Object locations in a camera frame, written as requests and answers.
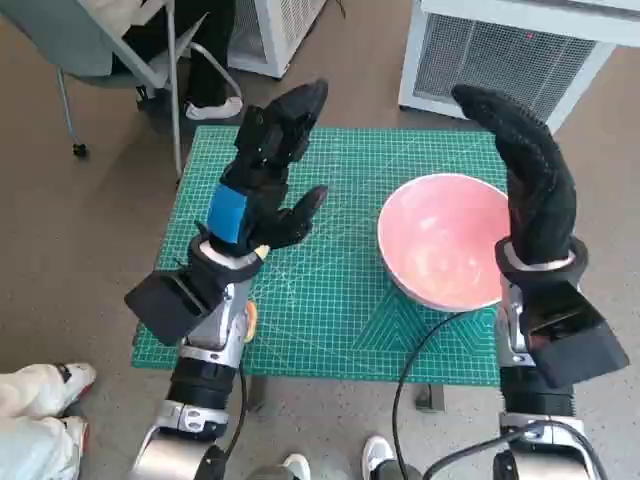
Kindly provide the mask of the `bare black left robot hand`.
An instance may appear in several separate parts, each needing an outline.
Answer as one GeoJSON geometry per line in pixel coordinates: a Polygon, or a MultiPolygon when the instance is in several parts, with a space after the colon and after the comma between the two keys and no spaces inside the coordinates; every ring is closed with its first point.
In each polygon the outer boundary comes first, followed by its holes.
{"type": "Polygon", "coordinates": [[[206,222],[189,245],[191,258],[203,244],[240,258],[256,248],[280,249],[300,243],[328,195],[317,185],[285,208],[289,170],[302,160],[329,93],[325,79],[301,84],[264,107],[247,108],[235,138],[235,158],[213,190],[206,222]]]}

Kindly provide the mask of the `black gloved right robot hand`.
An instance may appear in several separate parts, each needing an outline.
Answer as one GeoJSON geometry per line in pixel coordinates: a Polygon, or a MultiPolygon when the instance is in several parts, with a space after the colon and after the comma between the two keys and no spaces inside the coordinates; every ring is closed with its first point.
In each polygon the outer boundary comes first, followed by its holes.
{"type": "Polygon", "coordinates": [[[494,135],[507,169],[510,236],[519,260],[547,264],[569,257],[576,186],[548,126],[510,96],[457,84],[452,97],[464,116],[494,135]]]}

